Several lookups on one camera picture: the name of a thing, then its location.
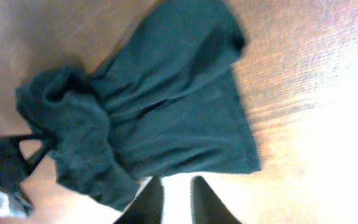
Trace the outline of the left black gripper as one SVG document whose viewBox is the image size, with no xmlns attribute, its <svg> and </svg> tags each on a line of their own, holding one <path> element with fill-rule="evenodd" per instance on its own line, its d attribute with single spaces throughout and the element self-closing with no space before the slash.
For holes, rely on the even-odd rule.
<svg viewBox="0 0 358 224">
<path fill-rule="evenodd" d="M 20 150 L 20 142 L 26 140 L 54 141 L 55 138 L 45 134 L 20 134 L 0 137 L 0 188 L 9 193 L 17 192 L 20 183 L 36 170 L 44 157 L 51 150 L 42 146 L 28 159 Z"/>
</svg>

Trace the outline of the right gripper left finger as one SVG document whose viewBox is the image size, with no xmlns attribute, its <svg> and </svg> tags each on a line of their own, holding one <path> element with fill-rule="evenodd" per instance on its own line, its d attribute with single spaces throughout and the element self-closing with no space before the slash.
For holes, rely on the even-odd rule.
<svg viewBox="0 0 358 224">
<path fill-rule="evenodd" d="M 114 224 L 161 224 L 163 203 L 161 179 L 152 177 Z"/>
</svg>

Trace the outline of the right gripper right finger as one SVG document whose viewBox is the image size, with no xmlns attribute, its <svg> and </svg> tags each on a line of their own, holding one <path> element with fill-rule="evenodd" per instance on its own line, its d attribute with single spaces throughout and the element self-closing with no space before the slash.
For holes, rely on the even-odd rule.
<svg viewBox="0 0 358 224">
<path fill-rule="evenodd" d="M 241 224 L 202 176 L 191 179 L 192 224 Z"/>
</svg>

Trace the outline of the black Nike t-shirt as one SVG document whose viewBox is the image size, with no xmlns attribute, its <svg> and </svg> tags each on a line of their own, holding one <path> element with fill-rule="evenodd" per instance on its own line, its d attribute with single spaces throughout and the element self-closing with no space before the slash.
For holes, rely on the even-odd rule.
<svg viewBox="0 0 358 224">
<path fill-rule="evenodd" d="M 88 75 L 44 71 L 16 106 L 50 147 L 57 183 L 115 210 L 140 179 L 261 169 L 232 64 L 246 38 L 223 1 L 165 1 Z"/>
</svg>

